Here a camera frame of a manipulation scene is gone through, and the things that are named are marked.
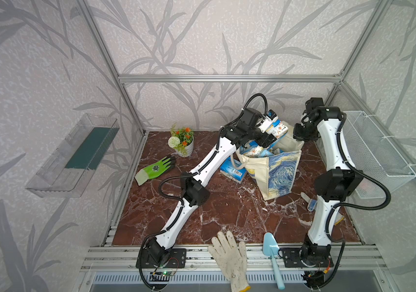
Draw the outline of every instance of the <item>metal mesh basket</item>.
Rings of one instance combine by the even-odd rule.
[[[356,168],[379,180],[390,192],[416,177],[413,169],[363,111],[347,111],[343,135]],[[385,193],[366,178],[356,188],[361,199],[384,198]]]

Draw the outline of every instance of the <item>green gardening glove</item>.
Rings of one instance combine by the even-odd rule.
[[[173,169],[175,164],[176,164],[175,157],[165,156],[163,159],[159,160],[158,162],[140,169],[140,171],[135,175],[136,182],[138,183],[138,185],[142,185],[148,179],[157,178],[164,172]]]

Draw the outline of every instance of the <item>blue tissue box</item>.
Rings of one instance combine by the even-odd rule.
[[[240,164],[241,164],[240,161],[237,161],[237,160],[234,160],[234,163],[236,164],[236,167],[239,167]],[[221,167],[219,168],[219,170],[221,171],[221,173],[224,176],[226,176],[226,177],[234,180],[235,182],[237,182],[239,184],[242,183],[242,180],[244,179],[244,177],[246,176],[246,173],[247,173],[247,171],[246,171],[245,168],[242,168],[241,170],[235,169],[232,166],[231,158],[230,157],[228,157],[223,162],[223,164],[221,165]]]

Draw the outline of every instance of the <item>white label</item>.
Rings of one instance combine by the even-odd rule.
[[[240,177],[242,176],[242,172],[240,172],[238,170],[233,169],[232,172],[234,172],[234,174],[237,174]]]

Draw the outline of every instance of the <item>green panel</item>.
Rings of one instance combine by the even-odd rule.
[[[101,127],[91,130],[65,168],[96,170],[118,131],[119,128]]]

